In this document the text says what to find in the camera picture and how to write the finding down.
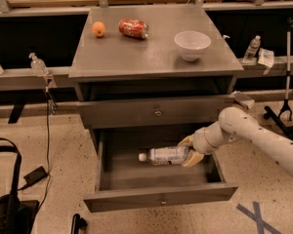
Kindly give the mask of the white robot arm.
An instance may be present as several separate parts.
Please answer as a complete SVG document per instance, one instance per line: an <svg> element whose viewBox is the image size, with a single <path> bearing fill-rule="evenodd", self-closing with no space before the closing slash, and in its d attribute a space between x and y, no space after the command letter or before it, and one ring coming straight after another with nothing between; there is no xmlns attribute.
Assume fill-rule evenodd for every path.
<svg viewBox="0 0 293 234"><path fill-rule="evenodd" d="M255 118L236 107L223 109L215 123L179 142L179 146L190 148L182 166L192 167L220 146L241 138L251 142L293 177L293 140L263 128Z"/></svg>

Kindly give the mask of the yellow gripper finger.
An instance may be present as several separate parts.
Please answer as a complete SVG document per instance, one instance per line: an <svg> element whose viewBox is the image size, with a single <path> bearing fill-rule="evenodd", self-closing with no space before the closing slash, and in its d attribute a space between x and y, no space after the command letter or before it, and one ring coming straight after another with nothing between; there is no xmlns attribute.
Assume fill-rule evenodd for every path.
<svg viewBox="0 0 293 234"><path fill-rule="evenodd" d="M183 140L178 143L179 146L192 146L193 145L193 137L186 136Z"/></svg>
<svg viewBox="0 0 293 234"><path fill-rule="evenodd" d="M187 159L182 164L183 167L189 168L192 167L199 162L201 162L204 158L204 155L198 151L191 149L188 153Z"/></svg>

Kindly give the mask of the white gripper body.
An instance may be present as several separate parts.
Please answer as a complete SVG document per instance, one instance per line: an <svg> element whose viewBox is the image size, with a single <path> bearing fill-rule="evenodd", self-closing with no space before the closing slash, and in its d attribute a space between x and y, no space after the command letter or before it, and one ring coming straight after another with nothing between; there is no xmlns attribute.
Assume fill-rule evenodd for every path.
<svg viewBox="0 0 293 234"><path fill-rule="evenodd" d="M222 144L222 132L219 127L209 126L194 132L192 146L194 150L203 155L210 155Z"/></svg>

